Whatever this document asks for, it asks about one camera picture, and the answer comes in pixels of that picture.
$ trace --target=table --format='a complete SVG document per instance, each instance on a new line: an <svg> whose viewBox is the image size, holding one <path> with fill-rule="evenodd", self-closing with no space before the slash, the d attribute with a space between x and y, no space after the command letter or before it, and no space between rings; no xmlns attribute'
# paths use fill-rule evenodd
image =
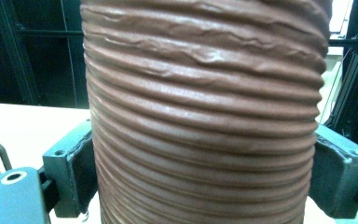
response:
<svg viewBox="0 0 358 224"><path fill-rule="evenodd" d="M82 121L90 118L86 109L55 108L30 105L0 104L0 144L7 149L13 168L43 165L42 155ZM56 218L52 224L101 223L98 195L89 206L89 219ZM305 224L335 224L310 198L307 200Z"/></svg>

